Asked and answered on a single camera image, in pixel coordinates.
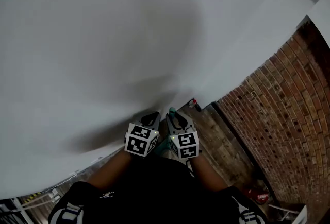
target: person's right arm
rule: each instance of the person's right arm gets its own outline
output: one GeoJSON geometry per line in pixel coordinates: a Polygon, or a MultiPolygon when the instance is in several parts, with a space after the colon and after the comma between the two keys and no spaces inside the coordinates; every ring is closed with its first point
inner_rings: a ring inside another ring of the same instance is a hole
{"type": "Polygon", "coordinates": [[[202,153],[189,160],[195,176],[204,188],[213,192],[218,192],[228,187],[202,153]]]}

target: person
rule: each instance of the person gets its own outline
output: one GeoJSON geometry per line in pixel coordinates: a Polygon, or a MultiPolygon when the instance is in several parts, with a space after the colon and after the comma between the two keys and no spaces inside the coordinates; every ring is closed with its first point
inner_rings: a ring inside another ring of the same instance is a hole
{"type": "Polygon", "coordinates": [[[59,223],[182,222],[263,224],[266,217],[235,187],[228,187],[205,156],[183,163],[120,150],[86,182],[76,182],[48,221],[59,223]]]}

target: white embroidered logo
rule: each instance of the white embroidered logo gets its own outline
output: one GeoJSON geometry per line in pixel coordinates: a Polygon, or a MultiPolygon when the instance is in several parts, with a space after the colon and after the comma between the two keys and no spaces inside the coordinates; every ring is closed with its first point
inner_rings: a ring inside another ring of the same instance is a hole
{"type": "Polygon", "coordinates": [[[111,195],[112,193],[114,193],[114,191],[113,192],[108,192],[108,193],[105,193],[105,194],[103,194],[100,198],[108,198],[108,197],[113,197],[113,195],[111,195]]]}

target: black and white pattern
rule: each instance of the black and white pattern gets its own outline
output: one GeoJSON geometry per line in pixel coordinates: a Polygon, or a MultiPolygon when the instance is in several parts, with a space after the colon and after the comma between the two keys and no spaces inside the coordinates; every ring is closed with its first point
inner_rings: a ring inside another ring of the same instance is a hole
{"type": "Polygon", "coordinates": [[[196,144],[195,137],[192,133],[179,135],[180,146],[196,144]]]}
{"type": "Polygon", "coordinates": [[[154,149],[155,145],[156,145],[156,142],[157,142],[157,137],[156,136],[155,138],[153,138],[150,142],[150,145],[149,145],[149,149],[148,149],[148,153],[151,152],[152,149],[154,149]]]}
{"type": "Polygon", "coordinates": [[[180,150],[181,158],[188,158],[197,155],[197,146],[182,148],[180,150]]]}
{"type": "Polygon", "coordinates": [[[149,139],[150,132],[151,132],[151,130],[149,130],[149,129],[146,129],[146,128],[143,128],[140,126],[134,126],[131,134],[149,139]]]}
{"type": "Polygon", "coordinates": [[[179,153],[178,153],[177,148],[176,148],[175,144],[173,143],[173,141],[171,141],[171,147],[172,147],[173,151],[175,152],[175,154],[177,156],[179,156],[179,153]]]}
{"type": "Polygon", "coordinates": [[[147,146],[146,141],[136,139],[136,138],[133,138],[133,137],[129,137],[127,150],[129,150],[131,152],[134,152],[134,153],[144,155],[146,146],[147,146]]]}

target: red object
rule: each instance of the red object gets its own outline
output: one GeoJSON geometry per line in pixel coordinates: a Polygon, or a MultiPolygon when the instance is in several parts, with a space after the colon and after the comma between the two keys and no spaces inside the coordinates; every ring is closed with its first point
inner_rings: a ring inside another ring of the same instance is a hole
{"type": "Polygon", "coordinates": [[[268,201],[269,194],[267,191],[259,190],[255,188],[244,188],[243,194],[248,198],[252,198],[258,204],[264,204],[268,201]]]}

